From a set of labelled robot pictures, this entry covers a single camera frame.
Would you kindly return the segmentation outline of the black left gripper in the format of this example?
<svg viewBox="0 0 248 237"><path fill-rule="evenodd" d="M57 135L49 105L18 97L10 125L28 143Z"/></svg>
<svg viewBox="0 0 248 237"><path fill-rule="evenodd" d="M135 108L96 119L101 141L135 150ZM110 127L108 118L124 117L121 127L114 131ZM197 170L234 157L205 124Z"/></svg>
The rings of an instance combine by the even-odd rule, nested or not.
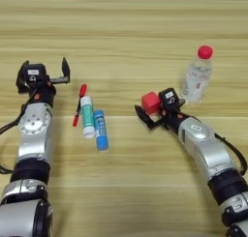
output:
<svg viewBox="0 0 248 237"><path fill-rule="evenodd" d="M29 64L29 61L25 61L18 73L15 85L19 94L25 94L29 92L29 88L25 85L25 78L23 68ZM49 106L53 106L54 97L56 95L55 84L69 83L71 71L66 58L62 59L62 73L63 77L57 77L47 79L46 82L39 82L34 87L30 88L31 104L44 103Z"/></svg>

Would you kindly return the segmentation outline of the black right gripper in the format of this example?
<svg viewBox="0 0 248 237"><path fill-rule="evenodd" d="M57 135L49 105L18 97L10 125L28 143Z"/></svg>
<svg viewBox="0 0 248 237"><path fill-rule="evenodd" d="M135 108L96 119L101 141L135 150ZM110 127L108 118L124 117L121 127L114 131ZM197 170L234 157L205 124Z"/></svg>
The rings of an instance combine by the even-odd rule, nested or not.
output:
<svg viewBox="0 0 248 237"><path fill-rule="evenodd" d="M179 106L183 106L184 104L186 104L186 101L184 99L179 99ZM135 110L139 119L150 130L162 126L166 130L171 130L174 133L178 133L181 123L189 118L189 115L179 110L168 111L166 109L161 109L159 111L160 119L157 121L153 121L140 105L135 105Z"/></svg>

